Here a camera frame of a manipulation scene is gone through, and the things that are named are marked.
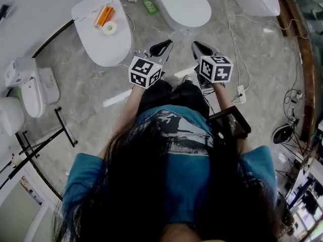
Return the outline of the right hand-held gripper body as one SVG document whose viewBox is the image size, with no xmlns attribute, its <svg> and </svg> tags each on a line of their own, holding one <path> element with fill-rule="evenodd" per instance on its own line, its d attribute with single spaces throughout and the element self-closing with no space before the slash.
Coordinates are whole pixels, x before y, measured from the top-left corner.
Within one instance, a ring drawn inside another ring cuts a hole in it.
<svg viewBox="0 0 323 242">
<path fill-rule="evenodd" d="M 230 81 L 233 72 L 233 63 L 227 56 L 194 56 L 198 63 L 195 67 L 197 79 L 202 89 L 210 88 L 212 84 L 225 84 Z"/>
</svg>

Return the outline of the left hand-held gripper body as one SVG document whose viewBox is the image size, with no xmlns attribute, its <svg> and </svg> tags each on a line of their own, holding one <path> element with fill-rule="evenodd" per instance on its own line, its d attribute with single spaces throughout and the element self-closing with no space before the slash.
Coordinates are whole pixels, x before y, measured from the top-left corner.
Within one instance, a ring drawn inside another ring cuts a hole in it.
<svg viewBox="0 0 323 242">
<path fill-rule="evenodd" d="M 128 67 L 129 82 L 133 85 L 148 89 L 162 76 L 163 66 L 167 55 L 154 56 L 144 50 L 133 57 Z"/>
</svg>

